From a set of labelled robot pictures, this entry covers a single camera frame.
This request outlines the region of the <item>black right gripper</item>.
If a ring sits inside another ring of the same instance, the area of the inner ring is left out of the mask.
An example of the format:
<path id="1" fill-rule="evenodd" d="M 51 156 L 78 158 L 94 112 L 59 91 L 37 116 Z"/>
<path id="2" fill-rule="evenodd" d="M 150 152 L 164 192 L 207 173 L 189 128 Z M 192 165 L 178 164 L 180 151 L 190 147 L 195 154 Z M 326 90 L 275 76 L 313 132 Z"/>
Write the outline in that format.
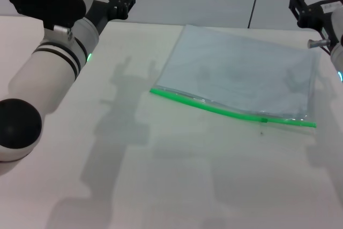
<path id="1" fill-rule="evenodd" d="M 289 0 L 289 9 L 297 19 L 299 28 L 312 29 L 319 33 L 322 39 L 340 42 L 342 36 L 336 36 L 332 25 L 333 11 L 342 7 L 342 1 L 324 0 L 306 4 L 305 0 Z"/>

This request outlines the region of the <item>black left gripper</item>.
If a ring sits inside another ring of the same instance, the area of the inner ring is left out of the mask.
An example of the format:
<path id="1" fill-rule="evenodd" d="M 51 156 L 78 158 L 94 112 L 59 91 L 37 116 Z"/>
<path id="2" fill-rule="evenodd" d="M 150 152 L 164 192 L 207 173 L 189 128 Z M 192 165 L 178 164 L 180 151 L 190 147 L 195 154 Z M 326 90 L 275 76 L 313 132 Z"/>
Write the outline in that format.
<path id="1" fill-rule="evenodd" d="M 135 3 L 136 0 L 93 0 L 85 18 L 94 25 L 100 35 L 109 21 L 126 20 Z"/>

